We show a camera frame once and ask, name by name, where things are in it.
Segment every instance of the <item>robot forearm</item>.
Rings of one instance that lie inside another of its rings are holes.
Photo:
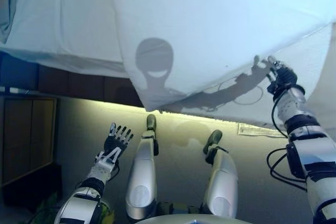
[[[314,223],[336,221],[336,144],[306,107],[305,91],[296,84],[294,72],[274,58],[269,61],[276,80],[268,91],[288,133],[291,173],[306,180]]]
[[[126,127],[116,129],[113,123],[110,134],[101,151],[94,160],[94,165],[86,179],[76,189],[67,202],[58,211],[55,224],[95,224],[101,216],[100,199],[106,183],[118,162],[118,157],[133,138],[131,130],[125,134]]]

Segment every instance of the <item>wire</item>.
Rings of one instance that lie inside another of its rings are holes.
[[[271,166],[271,164],[270,164],[270,162],[269,162],[269,159],[270,159],[271,155],[272,155],[273,153],[275,153],[275,152],[278,152],[278,151],[284,151],[284,150],[286,150],[286,148],[276,149],[276,150],[271,151],[271,152],[267,155],[266,163],[267,163],[267,166],[268,166],[268,168],[269,168],[270,170],[272,169],[272,166]],[[284,178],[284,179],[286,179],[286,180],[293,181],[293,182],[299,182],[299,183],[305,183],[305,182],[306,182],[306,181],[303,180],[303,179],[289,178],[289,177],[286,177],[286,176],[284,176],[284,175],[281,175],[280,173],[278,173],[278,172],[275,171],[275,167],[274,167],[274,169],[271,170],[272,173],[276,174],[277,176],[279,176],[279,177],[281,177],[281,178]]]
[[[31,224],[34,219],[42,212],[46,211],[46,210],[59,210],[60,207],[45,207],[45,208],[42,208],[41,210],[37,211],[32,217],[31,219],[27,222],[27,224]]]
[[[275,108],[276,106],[278,105],[278,102],[280,101],[280,99],[284,96],[284,94],[286,93],[287,90],[284,90],[280,96],[278,97],[278,99],[276,100],[276,102],[274,103],[273,105],[273,108],[272,108],[272,113],[271,113],[271,118],[272,118],[272,122],[273,122],[273,125],[274,127],[285,137],[285,138],[288,138],[288,136],[281,131],[281,129],[279,129],[279,127],[277,126],[275,120],[274,120],[274,111],[275,111]]]
[[[279,180],[279,181],[281,181],[281,182],[284,182],[285,184],[294,186],[294,187],[296,187],[296,188],[298,188],[298,189],[301,189],[301,190],[303,190],[303,191],[307,191],[306,188],[304,188],[304,187],[302,187],[302,186],[299,186],[299,185],[297,185],[297,184],[295,184],[295,183],[289,182],[289,181],[293,181],[293,182],[305,183],[304,180],[288,178],[288,177],[283,176],[283,175],[281,175],[281,174],[279,174],[278,172],[275,171],[275,167],[277,167],[277,165],[278,165],[278,164],[279,164],[279,163],[280,163],[280,162],[287,156],[287,153],[283,154],[283,156],[281,156],[281,157],[280,157],[280,158],[279,158],[279,159],[278,159],[272,166],[270,165],[270,163],[269,163],[269,158],[271,157],[271,155],[272,155],[273,153],[277,152],[277,151],[283,151],[283,150],[285,150],[285,149],[286,149],[286,148],[276,149],[276,150],[274,150],[274,151],[271,151],[271,152],[267,155],[266,162],[267,162],[268,167],[270,168],[270,175],[271,175],[273,178],[275,178],[275,179],[277,179],[277,180]]]
[[[116,162],[115,165],[117,166],[117,172],[107,182],[113,180],[119,174],[119,172],[120,172],[119,162]]]

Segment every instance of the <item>robot leg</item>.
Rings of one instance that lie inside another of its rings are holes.
[[[204,214],[235,218],[238,202],[237,170],[228,151],[217,143],[208,147],[206,161],[212,164],[212,171],[201,211]]]
[[[158,154],[155,139],[155,116],[147,118],[147,131],[142,136],[128,181],[126,211],[133,220],[150,217],[156,206],[156,178],[154,155]]]

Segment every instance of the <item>white sheet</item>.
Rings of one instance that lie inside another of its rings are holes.
[[[289,66],[295,66],[294,71],[298,76],[298,84],[306,89],[306,98],[310,97],[319,81],[316,73],[323,68],[324,62],[320,59],[324,59],[327,55],[331,33],[332,25],[328,25],[274,54],[277,59],[282,59]],[[298,66],[298,59],[300,59],[301,67]],[[268,71],[265,67],[266,65],[262,62],[254,67],[251,65],[244,73],[239,73],[185,100],[164,106],[163,109],[208,118],[245,122],[261,127],[273,127],[270,117],[273,99],[272,95],[267,92],[270,82],[265,78]],[[328,99],[325,93],[317,95],[320,97],[320,102],[325,103],[323,106],[329,107],[330,114],[323,116],[335,118],[334,100]],[[319,112],[320,107],[315,104],[310,109]],[[282,125],[277,117],[275,119],[278,125]],[[334,121],[330,121],[329,124],[323,123],[323,126],[328,129],[335,125]]]
[[[250,68],[255,55],[274,54],[329,24],[336,0],[114,3],[125,68],[144,106],[153,110],[237,76]],[[323,40],[327,45],[330,37]],[[312,67],[310,93],[325,55],[293,57],[289,63],[296,71]]]
[[[319,29],[335,21],[335,10],[336,0],[17,0],[0,48],[50,67],[130,77],[153,110],[225,81],[234,84],[255,55],[262,59],[318,31],[323,34],[302,50],[276,53],[306,80],[309,95],[330,40],[330,28]],[[241,121],[258,111],[225,108],[221,118],[237,114]],[[261,118],[268,122],[266,113]]]
[[[128,77],[112,0],[16,0],[11,55],[77,73]]]

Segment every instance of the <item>wooden door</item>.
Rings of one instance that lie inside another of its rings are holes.
[[[30,170],[31,100],[6,100],[4,113],[3,182]]]
[[[34,100],[31,117],[30,169],[52,161],[53,100]]]

